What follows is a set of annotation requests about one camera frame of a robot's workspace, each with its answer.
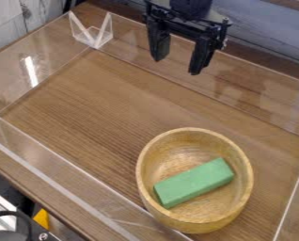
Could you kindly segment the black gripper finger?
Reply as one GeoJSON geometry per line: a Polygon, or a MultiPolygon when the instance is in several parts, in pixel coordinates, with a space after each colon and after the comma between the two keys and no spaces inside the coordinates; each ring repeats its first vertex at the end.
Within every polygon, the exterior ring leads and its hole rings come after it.
{"type": "Polygon", "coordinates": [[[147,34],[151,56],[162,61],[170,54],[171,35],[166,23],[153,17],[147,18],[147,34]]]}
{"type": "Polygon", "coordinates": [[[215,51],[225,47],[222,29],[209,28],[205,32],[193,33],[189,38],[195,41],[189,72],[198,75],[202,73],[203,68],[209,66],[215,51]]]}

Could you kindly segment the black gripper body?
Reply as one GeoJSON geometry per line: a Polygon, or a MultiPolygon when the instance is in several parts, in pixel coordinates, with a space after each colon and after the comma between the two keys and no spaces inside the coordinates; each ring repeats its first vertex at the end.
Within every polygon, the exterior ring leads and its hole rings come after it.
{"type": "Polygon", "coordinates": [[[213,8],[214,0],[145,0],[146,15],[197,31],[227,31],[231,20],[213,8]]]}

